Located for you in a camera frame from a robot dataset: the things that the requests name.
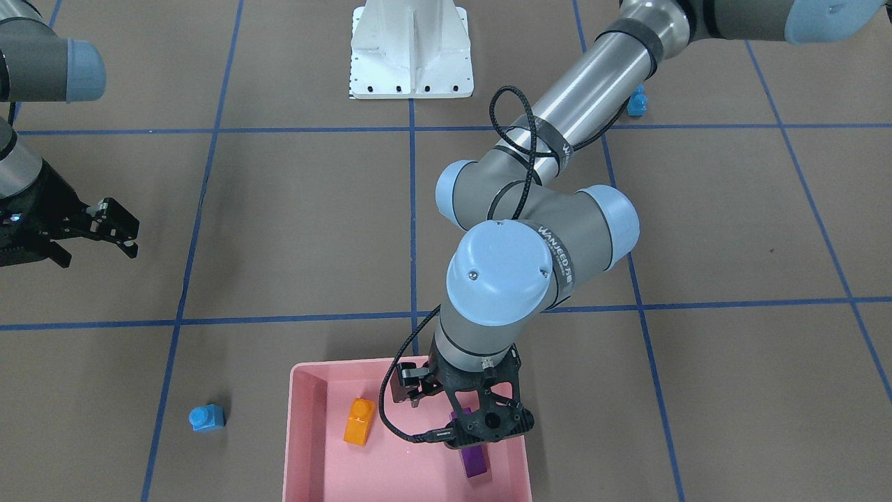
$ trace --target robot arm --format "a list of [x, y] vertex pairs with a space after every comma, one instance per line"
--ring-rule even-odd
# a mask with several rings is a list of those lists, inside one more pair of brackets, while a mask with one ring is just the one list
[[[533, 117], [515, 122], [480, 161], [453, 163], [438, 180], [440, 212], [467, 234], [449, 264], [428, 362], [421, 368], [398, 364], [400, 352], [382, 383], [379, 411], [385, 425], [404, 439], [443, 441], [450, 448], [499, 441], [533, 427], [533, 415], [520, 400], [517, 337], [537, 313], [612, 268], [639, 236], [638, 215], [615, 188], [594, 186], [566, 195], [548, 185], [566, 169], [578, 145], [609, 124], [664, 60], [702, 38], [840, 40], [885, 3], [622, 1], [619, 19], [532, 106]], [[534, 162], [527, 157], [531, 151]], [[388, 380], [394, 402], [409, 399], [413, 406], [445, 391], [456, 418], [427, 434], [396, 430], [384, 414]], [[493, 389], [502, 382], [511, 384], [510, 397]], [[480, 406], [464, 414], [456, 394], [468, 391], [477, 393]]]
[[[105, 67], [89, 42], [59, 38], [25, 0], [0, 0], [0, 101], [91, 101], [105, 91]], [[0, 122], [0, 266], [52, 259], [68, 267], [55, 240], [84, 237], [136, 257], [139, 220], [112, 198], [95, 206], [12, 129]]]

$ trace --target blue cap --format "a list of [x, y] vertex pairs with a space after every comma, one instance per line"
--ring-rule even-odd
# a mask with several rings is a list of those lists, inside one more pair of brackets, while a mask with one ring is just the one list
[[784, 38], [791, 44], [839, 42], [863, 28], [886, 0], [796, 0]]
[[610, 258], [610, 265], [604, 270], [610, 270], [638, 244], [638, 237], [641, 234], [638, 213], [635, 212], [635, 207], [628, 197], [616, 188], [595, 185], [579, 191], [595, 199], [595, 203], [604, 214], [604, 220], [607, 221], [613, 255]]
[[505, 326], [533, 314], [552, 281], [551, 253], [521, 222], [486, 221], [458, 243], [446, 292], [459, 314], [482, 326]]
[[211, 413], [208, 411], [207, 406], [198, 406], [189, 413], [189, 423], [191, 423], [193, 427], [204, 425], [210, 418]]
[[476, 161], [456, 161], [446, 166], [446, 169], [443, 170], [440, 178], [437, 180], [435, 192], [437, 209], [440, 210], [440, 214], [445, 216], [450, 222], [455, 223], [462, 230], [466, 229], [458, 223], [458, 217], [455, 215], [455, 206], [452, 203], [452, 194], [455, 192], [455, 182], [461, 170], [473, 162]]
[[96, 47], [68, 39], [68, 81], [65, 101], [95, 101], [105, 93], [105, 65]]

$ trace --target pink bin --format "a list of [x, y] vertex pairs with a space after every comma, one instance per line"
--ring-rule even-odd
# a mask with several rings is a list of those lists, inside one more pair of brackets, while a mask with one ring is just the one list
[[[421, 365], [424, 357], [405, 357]], [[375, 413], [365, 447], [343, 440], [353, 399], [377, 403], [392, 359], [298, 364], [291, 370], [283, 502], [532, 502], [524, 438], [486, 445], [488, 472], [468, 479], [461, 454], [442, 444], [411, 444], [394, 436]], [[478, 407], [476, 394], [459, 394]], [[409, 434], [450, 420], [441, 394], [418, 408], [398, 405], [387, 390], [390, 421]]]

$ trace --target purple block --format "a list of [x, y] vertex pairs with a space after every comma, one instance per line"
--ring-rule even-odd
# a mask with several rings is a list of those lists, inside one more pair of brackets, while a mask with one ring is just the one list
[[[471, 408], [463, 410], [465, 414], [471, 414]], [[455, 420], [455, 412], [450, 413], [450, 418]], [[462, 448], [461, 463], [465, 466], [465, 476], [473, 478], [486, 472], [486, 459], [483, 458], [483, 445], [477, 445], [471, 448]]]

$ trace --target blue lego brick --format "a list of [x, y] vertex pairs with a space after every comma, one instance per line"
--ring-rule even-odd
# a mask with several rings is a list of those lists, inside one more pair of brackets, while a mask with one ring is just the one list
[[215, 431], [226, 424], [223, 407], [217, 405], [198, 406], [189, 414], [192, 430], [197, 432]]
[[629, 99], [629, 105], [625, 107], [630, 117], [643, 117], [648, 111], [648, 97], [644, 95], [644, 86], [640, 85], [635, 89], [634, 94]]

